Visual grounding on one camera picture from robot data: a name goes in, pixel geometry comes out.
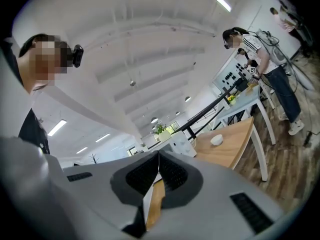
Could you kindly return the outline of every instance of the wooden tabletop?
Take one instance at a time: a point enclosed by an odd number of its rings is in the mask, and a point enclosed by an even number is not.
[[[201,133],[196,138],[196,158],[209,163],[233,168],[243,153],[251,136],[254,118],[250,117],[227,127]],[[221,134],[223,142],[219,146],[211,144],[210,140]]]

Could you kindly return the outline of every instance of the window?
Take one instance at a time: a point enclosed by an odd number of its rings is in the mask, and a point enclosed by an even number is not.
[[[132,147],[132,148],[130,148],[130,149],[127,150],[126,152],[128,153],[128,155],[129,155],[130,157],[132,157],[134,154],[138,153],[138,151],[137,151],[137,149],[136,149],[135,146]]]

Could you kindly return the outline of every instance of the wooden floor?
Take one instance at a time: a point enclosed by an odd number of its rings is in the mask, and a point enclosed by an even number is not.
[[[257,108],[252,114],[265,152],[268,181],[261,180],[259,163],[251,140],[234,169],[274,198],[286,212],[295,208],[308,197],[320,169],[320,134],[312,135],[310,144],[303,147],[307,131],[311,129],[313,133],[320,131],[320,58],[313,54],[308,60],[300,55],[296,59],[295,63],[302,68],[317,88],[313,92],[304,91],[298,85],[295,92],[302,110],[300,116],[305,124],[304,129],[295,136],[288,134],[289,122],[279,121],[278,115],[283,110],[276,95],[272,94],[271,98],[276,108],[272,110],[267,101],[263,103],[274,130],[276,145],[271,144],[266,124],[259,109]],[[294,90],[295,77],[290,76],[289,80]]]

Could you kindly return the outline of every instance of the black grille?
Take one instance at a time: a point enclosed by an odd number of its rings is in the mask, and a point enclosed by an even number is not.
[[[230,198],[256,234],[273,224],[245,193],[234,194]]]
[[[75,182],[75,181],[80,181],[80,180],[83,180],[83,179],[91,177],[91,176],[92,176],[92,174],[90,172],[82,172],[82,173],[67,176],[67,178],[70,182]]]

